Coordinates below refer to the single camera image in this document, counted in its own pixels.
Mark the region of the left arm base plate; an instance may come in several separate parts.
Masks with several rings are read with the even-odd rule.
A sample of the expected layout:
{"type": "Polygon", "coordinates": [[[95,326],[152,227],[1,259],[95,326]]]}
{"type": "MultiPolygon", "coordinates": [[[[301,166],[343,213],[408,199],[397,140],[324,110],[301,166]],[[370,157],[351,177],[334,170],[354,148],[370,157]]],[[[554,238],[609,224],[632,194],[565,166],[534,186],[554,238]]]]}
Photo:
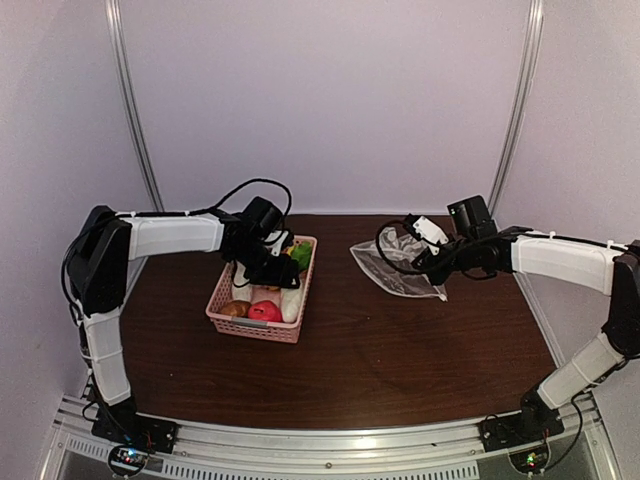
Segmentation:
{"type": "Polygon", "coordinates": [[[137,413],[100,409],[91,428],[93,436],[150,453],[171,454],[178,424],[137,413]]]}

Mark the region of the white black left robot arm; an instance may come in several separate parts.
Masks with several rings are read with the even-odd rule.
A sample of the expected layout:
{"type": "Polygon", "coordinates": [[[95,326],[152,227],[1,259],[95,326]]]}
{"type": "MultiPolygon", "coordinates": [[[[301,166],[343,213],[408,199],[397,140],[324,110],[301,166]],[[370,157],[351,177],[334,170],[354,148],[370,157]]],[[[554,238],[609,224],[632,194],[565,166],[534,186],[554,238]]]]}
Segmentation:
{"type": "Polygon", "coordinates": [[[218,253],[244,269],[252,285],[297,289],[299,266],[284,253],[293,236],[284,213],[255,197],[243,211],[217,207],[182,212],[116,212],[105,205],[90,212],[61,265],[61,286],[80,330],[96,400],[106,429],[123,444],[144,433],[127,378],[120,316],[128,268],[140,258],[189,252],[218,253]]]}

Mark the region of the white radish with green leaves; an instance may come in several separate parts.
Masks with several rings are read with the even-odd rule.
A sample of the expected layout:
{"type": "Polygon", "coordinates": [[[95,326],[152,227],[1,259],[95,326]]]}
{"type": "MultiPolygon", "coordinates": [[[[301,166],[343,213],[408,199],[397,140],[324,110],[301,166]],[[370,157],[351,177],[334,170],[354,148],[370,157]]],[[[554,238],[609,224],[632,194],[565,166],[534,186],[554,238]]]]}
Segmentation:
{"type": "Polygon", "coordinates": [[[286,251],[293,260],[298,262],[300,286],[296,289],[281,290],[280,311],[284,323],[293,324],[297,321],[304,297],[306,277],[311,266],[314,243],[314,240],[304,238],[296,241],[294,246],[286,251]]]}

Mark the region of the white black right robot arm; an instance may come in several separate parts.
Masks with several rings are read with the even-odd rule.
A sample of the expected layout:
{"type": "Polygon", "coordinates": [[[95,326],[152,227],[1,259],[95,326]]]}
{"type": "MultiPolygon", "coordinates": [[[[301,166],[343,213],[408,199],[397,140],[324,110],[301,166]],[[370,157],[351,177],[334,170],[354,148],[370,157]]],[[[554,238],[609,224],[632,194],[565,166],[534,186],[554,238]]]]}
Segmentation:
{"type": "Polygon", "coordinates": [[[527,392],[512,430],[535,440],[558,409],[597,380],[639,356],[639,244],[606,244],[543,233],[526,227],[499,230],[485,200],[476,195],[448,207],[456,234],[447,235],[424,216],[409,214],[406,231],[426,249],[411,262],[434,286],[455,272],[481,270],[553,278],[592,289],[609,298],[609,313],[593,340],[527,392]]]}

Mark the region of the clear zip top bag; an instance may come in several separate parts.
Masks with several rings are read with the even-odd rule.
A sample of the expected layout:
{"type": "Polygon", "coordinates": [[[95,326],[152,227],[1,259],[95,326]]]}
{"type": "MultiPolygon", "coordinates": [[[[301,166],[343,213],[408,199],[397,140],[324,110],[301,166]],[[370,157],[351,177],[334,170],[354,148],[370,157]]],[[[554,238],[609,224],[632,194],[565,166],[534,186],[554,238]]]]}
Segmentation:
{"type": "MultiPolygon", "coordinates": [[[[400,234],[395,226],[387,226],[378,237],[384,256],[403,270],[412,270],[411,261],[428,246],[410,234],[400,234]]],[[[361,242],[349,251],[360,270],[386,293],[409,299],[448,301],[444,286],[433,286],[425,275],[406,275],[388,265],[376,247],[375,240],[361,242]]]]}

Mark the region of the red apple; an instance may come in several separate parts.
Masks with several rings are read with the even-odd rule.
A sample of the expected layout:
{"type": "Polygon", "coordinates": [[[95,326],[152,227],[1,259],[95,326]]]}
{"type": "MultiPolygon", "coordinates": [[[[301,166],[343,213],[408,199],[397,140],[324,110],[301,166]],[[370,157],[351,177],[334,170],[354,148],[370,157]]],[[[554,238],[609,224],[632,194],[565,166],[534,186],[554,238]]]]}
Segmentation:
{"type": "Polygon", "coordinates": [[[263,300],[252,304],[248,318],[262,322],[281,323],[283,321],[280,308],[270,300],[263,300]]]}

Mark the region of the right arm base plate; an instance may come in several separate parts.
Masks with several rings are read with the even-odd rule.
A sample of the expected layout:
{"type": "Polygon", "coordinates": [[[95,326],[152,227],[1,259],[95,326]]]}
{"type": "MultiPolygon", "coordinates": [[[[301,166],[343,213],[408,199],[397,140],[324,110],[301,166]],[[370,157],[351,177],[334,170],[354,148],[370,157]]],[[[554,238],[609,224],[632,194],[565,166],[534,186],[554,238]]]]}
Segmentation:
{"type": "Polygon", "coordinates": [[[539,424],[529,414],[518,412],[504,416],[490,414],[478,424],[478,430],[484,451],[494,452],[543,442],[563,433],[565,428],[554,414],[539,424]]]}

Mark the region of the brown potato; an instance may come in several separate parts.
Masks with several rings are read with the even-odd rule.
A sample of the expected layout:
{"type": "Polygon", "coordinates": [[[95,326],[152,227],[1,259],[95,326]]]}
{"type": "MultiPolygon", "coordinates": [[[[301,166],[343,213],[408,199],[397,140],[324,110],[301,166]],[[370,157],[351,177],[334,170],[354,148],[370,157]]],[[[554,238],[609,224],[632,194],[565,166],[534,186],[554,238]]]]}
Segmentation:
{"type": "Polygon", "coordinates": [[[231,300],[224,304],[220,310],[220,315],[229,317],[248,318],[252,304],[244,300],[231,300]]]}

